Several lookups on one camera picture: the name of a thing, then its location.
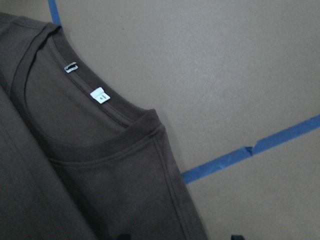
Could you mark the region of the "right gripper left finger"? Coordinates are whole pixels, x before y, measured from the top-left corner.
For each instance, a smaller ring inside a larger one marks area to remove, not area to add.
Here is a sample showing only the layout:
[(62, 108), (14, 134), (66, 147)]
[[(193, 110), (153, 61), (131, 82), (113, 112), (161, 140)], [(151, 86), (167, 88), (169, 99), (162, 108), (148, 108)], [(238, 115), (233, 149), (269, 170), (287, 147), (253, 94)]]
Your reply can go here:
[(117, 237), (117, 240), (131, 240), (131, 235), (130, 234), (120, 234)]

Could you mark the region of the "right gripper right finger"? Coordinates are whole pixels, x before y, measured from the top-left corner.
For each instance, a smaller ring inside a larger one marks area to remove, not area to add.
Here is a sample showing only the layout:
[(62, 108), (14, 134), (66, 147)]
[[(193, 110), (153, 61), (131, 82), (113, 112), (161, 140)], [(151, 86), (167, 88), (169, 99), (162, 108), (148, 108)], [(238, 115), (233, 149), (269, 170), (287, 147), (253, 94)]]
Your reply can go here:
[(242, 235), (232, 235), (230, 240), (244, 240), (244, 237)]

